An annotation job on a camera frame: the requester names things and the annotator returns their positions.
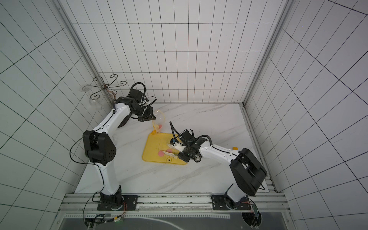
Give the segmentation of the white metal tongs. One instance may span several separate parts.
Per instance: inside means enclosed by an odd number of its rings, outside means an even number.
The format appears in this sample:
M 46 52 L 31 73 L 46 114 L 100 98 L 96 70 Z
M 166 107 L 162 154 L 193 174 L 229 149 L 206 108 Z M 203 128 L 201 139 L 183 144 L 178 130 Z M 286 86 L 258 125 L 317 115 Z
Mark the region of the white metal tongs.
M 172 151 L 173 151 L 173 153 L 169 153 L 169 152 L 167 152 L 166 150 L 160 150 L 160 151 L 163 151 L 164 152 L 164 156 L 165 157 L 171 157 L 172 159 L 174 159 L 174 160 L 180 160 L 179 158 L 178 158 L 178 153 L 180 152 L 180 151 L 183 151 L 184 150 L 184 145 L 183 145 L 183 143 L 179 143 L 179 142 L 176 142 L 174 145 L 171 145 L 171 144 L 167 144 L 168 145 L 168 149 L 172 149 Z

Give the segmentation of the clear yellow resealable bag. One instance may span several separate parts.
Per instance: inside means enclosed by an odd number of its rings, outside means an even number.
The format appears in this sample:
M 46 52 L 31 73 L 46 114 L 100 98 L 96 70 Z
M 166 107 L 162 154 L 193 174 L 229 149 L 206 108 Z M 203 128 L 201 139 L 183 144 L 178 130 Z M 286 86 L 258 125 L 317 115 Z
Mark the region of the clear yellow resealable bag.
M 155 120 L 152 121 L 153 126 L 153 134 L 158 134 L 162 131 L 163 125 L 166 122 L 166 117 L 161 110 L 154 111 L 153 115 L 156 117 Z

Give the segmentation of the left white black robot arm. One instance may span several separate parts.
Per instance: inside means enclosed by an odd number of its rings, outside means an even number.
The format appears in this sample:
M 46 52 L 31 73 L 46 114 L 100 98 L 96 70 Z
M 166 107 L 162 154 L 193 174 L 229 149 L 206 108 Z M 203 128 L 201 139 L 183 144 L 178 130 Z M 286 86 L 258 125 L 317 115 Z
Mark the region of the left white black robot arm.
M 99 210 L 119 210 L 124 205 L 121 185 L 117 181 L 113 163 L 117 153 L 113 135 L 132 115 L 137 116 L 140 122 L 155 120 L 153 108 L 151 104 L 146 104 L 147 101 L 146 96 L 118 98 L 107 117 L 93 130 L 87 130 L 82 135 L 85 155 L 96 167 L 103 183 Z

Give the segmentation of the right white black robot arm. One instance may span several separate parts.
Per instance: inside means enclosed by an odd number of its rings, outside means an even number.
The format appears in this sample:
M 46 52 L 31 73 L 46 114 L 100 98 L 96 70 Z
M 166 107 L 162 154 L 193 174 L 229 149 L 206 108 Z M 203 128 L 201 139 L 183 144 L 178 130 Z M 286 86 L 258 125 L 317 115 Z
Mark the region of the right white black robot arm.
M 230 210 L 237 209 L 246 196 L 255 196 L 258 190 L 265 190 L 266 169 L 247 148 L 240 151 L 226 149 L 213 144 L 208 135 L 191 140 L 173 138 L 170 145 L 179 151 L 178 158 L 186 163 L 190 160 L 199 163 L 208 158 L 230 167 L 235 184 L 230 185 L 222 196 L 224 206 Z

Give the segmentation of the yellow plastic tray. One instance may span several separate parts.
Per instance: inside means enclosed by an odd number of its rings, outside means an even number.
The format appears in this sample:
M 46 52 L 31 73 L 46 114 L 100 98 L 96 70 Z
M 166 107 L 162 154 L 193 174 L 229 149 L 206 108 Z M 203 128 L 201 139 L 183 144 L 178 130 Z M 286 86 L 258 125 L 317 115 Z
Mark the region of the yellow plastic tray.
M 143 150 L 142 159 L 145 162 L 151 163 L 163 163 L 163 164 L 177 164 L 177 165 L 186 165 L 180 160 L 174 160 L 171 157 L 159 157 L 158 152 L 160 150 L 168 149 L 168 145 L 170 140 L 172 139 L 172 135 L 168 133 L 158 133 L 153 134 L 152 132 L 148 135 L 145 148 Z

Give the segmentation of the metal cup hanger stand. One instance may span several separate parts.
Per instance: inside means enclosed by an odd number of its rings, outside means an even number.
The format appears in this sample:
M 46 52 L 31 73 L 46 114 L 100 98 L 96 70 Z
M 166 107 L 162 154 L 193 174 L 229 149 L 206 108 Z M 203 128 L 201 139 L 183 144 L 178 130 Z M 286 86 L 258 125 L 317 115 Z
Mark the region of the metal cup hanger stand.
M 93 86 L 95 86 L 95 88 L 98 89 L 96 92 L 99 91 L 101 96 L 102 96 L 102 93 L 105 93 L 110 98 L 110 101 L 114 102 L 117 99 L 117 90 L 116 90 L 116 88 L 126 86 L 127 81 L 125 81 L 125 80 L 117 81 L 117 79 L 118 79 L 117 74 L 111 74 L 109 76 L 109 78 L 112 81 L 110 83 L 106 83 L 104 81 L 103 77 L 101 77 L 101 76 L 94 77 L 93 82 L 94 83 L 100 83 L 100 85 L 93 85 Z

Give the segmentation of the clear glass cup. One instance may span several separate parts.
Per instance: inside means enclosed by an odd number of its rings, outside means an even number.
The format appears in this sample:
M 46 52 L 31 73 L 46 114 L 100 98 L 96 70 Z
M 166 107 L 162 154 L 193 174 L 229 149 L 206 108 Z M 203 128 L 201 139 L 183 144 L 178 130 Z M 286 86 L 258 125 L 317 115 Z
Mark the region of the clear glass cup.
M 89 101 L 88 102 L 89 102 L 90 107 L 95 109 L 96 111 L 99 111 L 99 110 L 102 110 L 102 108 L 103 108 L 103 106 L 100 102 L 101 95 L 100 95 L 99 91 L 96 92 L 96 93 L 93 92 L 94 87 L 95 86 L 93 86 L 93 85 L 85 84 L 80 88 L 80 91 L 83 92 L 83 93 L 88 93 L 89 94 L 89 96 L 88 96 Z

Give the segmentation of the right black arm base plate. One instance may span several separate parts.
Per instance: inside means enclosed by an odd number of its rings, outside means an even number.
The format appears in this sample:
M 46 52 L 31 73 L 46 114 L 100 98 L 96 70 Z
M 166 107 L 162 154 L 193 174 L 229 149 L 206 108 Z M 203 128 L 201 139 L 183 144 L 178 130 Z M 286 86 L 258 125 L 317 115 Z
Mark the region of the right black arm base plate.
M 234 202 L 227 195 L 212 195 L 212 208 L 217 211 L 251 210 L 248 196 L 244 196 L 238 202 Z

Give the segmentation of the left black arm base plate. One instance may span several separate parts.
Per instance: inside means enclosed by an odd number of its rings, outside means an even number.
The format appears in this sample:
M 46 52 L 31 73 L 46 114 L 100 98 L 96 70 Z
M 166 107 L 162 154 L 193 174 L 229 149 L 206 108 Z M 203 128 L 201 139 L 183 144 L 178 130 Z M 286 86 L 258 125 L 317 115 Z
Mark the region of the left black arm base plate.
M 137 195 L 123 195 L 121 198 L 109 196 L 101 198 L 97 210 L 98 211 L 134 211 L 138 202 Z

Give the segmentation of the aluminium mounting rail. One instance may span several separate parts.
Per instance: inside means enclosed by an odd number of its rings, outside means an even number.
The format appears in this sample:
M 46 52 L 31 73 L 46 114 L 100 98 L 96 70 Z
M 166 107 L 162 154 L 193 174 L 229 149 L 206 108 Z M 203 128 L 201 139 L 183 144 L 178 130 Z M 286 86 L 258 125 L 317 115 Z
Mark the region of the aluminium mounting rail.
M 125 204 L 119 210 L 98 209 L 99 195 L 67 194 L 59 212 L 85 215 L 107 213 L 117 214 L 161 214 L 161 213 L 243 213 L 243 212 L 290 212 L 286 197 L 279 193 L 258 193 L 244 197 L 237 207 L 229 209 L 222 195 L 213 194 L 125 194 Z

